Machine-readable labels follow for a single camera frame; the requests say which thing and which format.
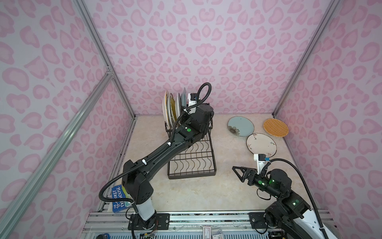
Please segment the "white plate small drawings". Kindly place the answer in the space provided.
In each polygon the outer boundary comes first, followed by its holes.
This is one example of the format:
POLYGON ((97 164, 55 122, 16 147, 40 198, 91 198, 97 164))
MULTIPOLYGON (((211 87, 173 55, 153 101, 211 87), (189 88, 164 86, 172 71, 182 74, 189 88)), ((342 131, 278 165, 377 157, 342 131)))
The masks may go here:
POLYGON ((273 157, 277 152, 275 141, 262 133, 253 133, 248 136, 246 144, 253 154, 265 154, 268 158, 273 157))

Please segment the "pale blue flower plate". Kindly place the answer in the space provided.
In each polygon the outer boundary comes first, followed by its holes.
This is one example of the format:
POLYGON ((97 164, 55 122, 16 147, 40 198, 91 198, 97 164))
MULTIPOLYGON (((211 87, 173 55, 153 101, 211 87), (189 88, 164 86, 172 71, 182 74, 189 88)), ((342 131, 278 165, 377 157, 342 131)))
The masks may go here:
POLYGON ((232 134, 240 137, 248 137, 254 132, 253 123, 249 119, 241 116, 232 117, 228 121, 227 126, 232 134))

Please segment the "orange woven tray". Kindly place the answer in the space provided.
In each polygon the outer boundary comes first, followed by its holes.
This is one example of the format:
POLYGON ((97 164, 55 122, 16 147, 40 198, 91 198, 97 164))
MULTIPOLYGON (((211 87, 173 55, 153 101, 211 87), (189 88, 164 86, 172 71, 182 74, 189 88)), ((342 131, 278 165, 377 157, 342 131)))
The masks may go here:
POLYGON ((266 119, 263 128, 268 134, 276 137, 285 137, 289 134, 288 126, 279 119, 266 119))

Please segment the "white plate orange sunburst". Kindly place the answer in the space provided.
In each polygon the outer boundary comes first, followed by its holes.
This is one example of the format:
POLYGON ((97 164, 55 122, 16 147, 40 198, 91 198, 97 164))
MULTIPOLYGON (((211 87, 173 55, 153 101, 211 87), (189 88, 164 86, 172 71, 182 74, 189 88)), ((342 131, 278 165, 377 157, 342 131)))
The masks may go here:
POLYGON ((166 114, 169 128, 173 128, 172 118, 171 118, 171 107, 170 107, 170 93, 166 92, 166 114))

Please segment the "grey blue plate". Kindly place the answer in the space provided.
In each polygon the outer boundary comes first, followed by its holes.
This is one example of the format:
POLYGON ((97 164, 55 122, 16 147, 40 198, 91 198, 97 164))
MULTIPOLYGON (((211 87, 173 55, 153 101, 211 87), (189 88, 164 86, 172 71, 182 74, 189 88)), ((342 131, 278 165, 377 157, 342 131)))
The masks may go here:
POLYGON ((187 107, 187 92, 186 89, 184 88, 182 93, 181 93, 181 107, 185 109, 187 107))

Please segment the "green woven bamboo tray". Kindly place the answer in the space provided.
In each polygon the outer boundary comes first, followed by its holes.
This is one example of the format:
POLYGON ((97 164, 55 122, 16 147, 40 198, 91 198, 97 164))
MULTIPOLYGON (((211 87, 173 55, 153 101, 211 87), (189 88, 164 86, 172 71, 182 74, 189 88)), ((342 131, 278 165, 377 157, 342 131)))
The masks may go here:
POLYGON ((170 107, 171 107, 171 118, 172 118, 172 123, 173 126, 175 126, 175 122, 178 119, 177 113, 176 113, 176 103, 173 94, 170 94, 170 107))

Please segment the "star plate yellow rim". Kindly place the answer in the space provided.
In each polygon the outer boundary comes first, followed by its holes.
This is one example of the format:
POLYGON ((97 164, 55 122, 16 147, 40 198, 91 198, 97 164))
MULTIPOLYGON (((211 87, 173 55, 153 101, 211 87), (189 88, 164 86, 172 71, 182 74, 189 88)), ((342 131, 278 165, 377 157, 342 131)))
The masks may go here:
POLYGON ((168 110, 167 110, 167 97, 168 97, 168 93, 169 92, 166 90, 165 94, 164 94, 164 97, 163 97, 162 110, 163 110, 163 116, 164 116, 165 123, 166 123, 167 127, 170 127, 170 121, 169 121, 168 110))

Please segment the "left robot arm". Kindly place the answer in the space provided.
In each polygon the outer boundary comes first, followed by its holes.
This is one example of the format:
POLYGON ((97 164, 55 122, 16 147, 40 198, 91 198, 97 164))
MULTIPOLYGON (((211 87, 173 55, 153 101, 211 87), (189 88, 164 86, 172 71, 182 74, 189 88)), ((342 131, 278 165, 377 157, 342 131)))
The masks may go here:
POLYGON ((182 117, 182 124, 170 138, 146 157, 124 164, 121 185, 134 201, 136 214, 132 220, 145 229, 151 229, 156 223, 156 211, 151 196, 154 192, 150 181, 156 173, 171 159, 205 137, 214 116, 213 108, 208 104, 196 107, 192 114, 182 117))

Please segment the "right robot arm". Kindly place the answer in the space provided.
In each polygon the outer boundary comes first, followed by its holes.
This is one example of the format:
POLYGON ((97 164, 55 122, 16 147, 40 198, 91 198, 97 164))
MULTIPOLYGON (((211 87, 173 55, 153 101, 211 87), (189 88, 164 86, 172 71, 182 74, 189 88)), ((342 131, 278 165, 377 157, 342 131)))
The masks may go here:
POLYGON ((234 166, 232 170, 241 182, 248 181, 276 200, 265 209, 261 221, 269 228, 282 229, 291 239, 337 239, 312 207, 291 189, 292 180, 281 169, 264 176, 255 168, 234 166))

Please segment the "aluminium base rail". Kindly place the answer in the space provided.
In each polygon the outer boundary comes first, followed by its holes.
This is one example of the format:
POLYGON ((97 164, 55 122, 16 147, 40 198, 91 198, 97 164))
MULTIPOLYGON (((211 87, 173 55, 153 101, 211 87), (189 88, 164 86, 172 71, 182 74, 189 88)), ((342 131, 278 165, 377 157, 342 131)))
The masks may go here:
POLYGON ((91 213, 80 234, 82 239, 290 239, 280 228, 261 222, 264 212, 180 211, 159 212, 151 229, 132 223, 131 212, 91 213))

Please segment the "aluminium frame right post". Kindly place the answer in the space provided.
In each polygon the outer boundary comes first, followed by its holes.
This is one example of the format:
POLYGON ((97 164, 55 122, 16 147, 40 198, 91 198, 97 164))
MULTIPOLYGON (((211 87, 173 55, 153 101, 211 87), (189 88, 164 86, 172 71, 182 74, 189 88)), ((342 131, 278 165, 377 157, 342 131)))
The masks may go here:
POLYGON ((323 17, 321 18, 315 32, 312 35, 312 38, 309 40, 306 50, 304 51, 301 59, 298 61, 298 64, 296 66, 296 69, 294 70, 293 74, 291 75, 290 80, 288 81, 279 102, 277 103, 275 110, 272 112, 273 118, 276 118, 278 114, 281 112, 282 107, 284 103, 287 101, 287 97, 292 91, 295 83, 297 82, 299 76, 302 73, 302 70, 306 66, 307 62, 309 61, 309 58, 312 56, 314 50, 316 49, 321 37, 323 36, 325 30, 328 28, 329 24, 331 23, 332 19, 336 15, 336 12, 340 8, 341 5, 340 0, 332 0, 329 2, 329 5, 323 14, 323 17))

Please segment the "aluminium frame post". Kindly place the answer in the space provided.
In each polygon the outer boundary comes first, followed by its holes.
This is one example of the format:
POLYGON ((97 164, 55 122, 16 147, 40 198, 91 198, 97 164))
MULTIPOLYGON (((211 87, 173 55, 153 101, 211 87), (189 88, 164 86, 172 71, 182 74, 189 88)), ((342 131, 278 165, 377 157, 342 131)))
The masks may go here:
POLYGON ((307 62, 309 61, 309 58, 312 56, 314 50, 316 49, 321 37, 323 36, 325 30, 328 28, 329 24, 331 23, 332 19, 336 15, 336 12, 340 8, 341 5, 340 0, 332 0, 329 2, 329 5, 323 14, 323 17, 321 18, 315 32, 312 35, 312 38, 309 40, 306 50, 304 51, 301 59, 298 61, 298 64, 296 66, 296 69, 294 70, 293 74, 291 75, 290 80, 288 81, 279 102, 277 103, 275 110, 272 112, 273 118, 276 118, 278 114, 281 112, 282 107, 284 103, 287 101, 287 97, 292 91, 295 83, 297 82, 299 76, 302 73, 302 70, 306 66, 307 62))
POLYGON ((84 21, 84 25, 85 25, 86 29, 88 30, 90 37, 92 38, 94 45, 95 45, 101 59, 103 60, 105 66, 107 68, 107 72, 112 77, 112 80, 113 80, 113 82, 117 88, 117 92, 119 93, 119 95, 122 98, 122 102, 123 102, 124 106, 127 108, 130 117, 132 119, 135 119, 136 115, 135 115, 135 113, 132 109, 132 106, 131 106, 128 98, 127 98, 127 95, 126 95, 126 93, 122 87, 122 84, 119 80, 119 77, 117 76, 117 74, 115 72, 114 66, 113 66, 113 64, 110 60, 110 57, 106 51, 104 43, 102 42, 102 39, 101 39, 97 29, 96 29, 96 25, 95 25, 94 21, 92 20, 91 14, 87 8, 85 1, 74 0, 73 3, 76 6, 77 11, 78 11, 79 15, 81 16, 82 20, 84 21))

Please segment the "aluminium frame left diagonal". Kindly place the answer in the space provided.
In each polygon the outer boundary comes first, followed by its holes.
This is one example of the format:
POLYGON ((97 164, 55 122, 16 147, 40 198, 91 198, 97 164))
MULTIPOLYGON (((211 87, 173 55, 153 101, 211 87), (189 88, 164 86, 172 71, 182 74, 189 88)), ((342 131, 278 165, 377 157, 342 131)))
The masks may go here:
POLYGON ((113 78, 114 75, 112 73, 104 75, 100 83, 91 92, 76 115, 67 125, 59 139, 43 158, 35 172, 22 187, 20 193, 7 208, 1 219, 2 239, 9 238, 15 227, 18 225, 19 221, 24 216, 25 212, 33 202, 39 190, 42 188, 48 176, 51 174, 57 162, 63 156, 64 152, 113 78))

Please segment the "aluminium frame left post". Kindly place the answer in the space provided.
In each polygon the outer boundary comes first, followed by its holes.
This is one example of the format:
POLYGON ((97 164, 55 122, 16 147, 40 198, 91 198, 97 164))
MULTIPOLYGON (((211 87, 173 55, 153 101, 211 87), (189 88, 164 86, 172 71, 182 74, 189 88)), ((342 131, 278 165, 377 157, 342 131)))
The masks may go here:
POLYGON ((122 102, 123 102, 124 106, 127 108, 130 117, 132 119, 135 119, 136 115, 135 115, 135 113, 132 109, 132 106, 131 106, 128 98, 127 98, 127 95, 126 95, 126 93, 122 87, 122 84, 119 80, 119 77, 117 76, 117 74, 115 72, 114 66, 113 66, 113 64, 110 60, 110 57, 106 51, 104 43, 102 42, 102 39, 101 39, 97 29, 96 29, 96 25, 95 25, 94 21, 92 20, 91 14, 87 8, 85 1, 74 0, 73 3, 76 6, 77 11, 78 11, 79 15, 81 16, 82 20, 84 21, 84 25, 85 25, 86 29, 88 30, 90 37, 92 38, 94 45, 95 45, 101 59, 103 60, 105 66, 107 68, 107 72, 112 77, 112 80, 113 80, 113 82, 117 88, 117 92, 119 93, 119 95, 122 98, 122 102))

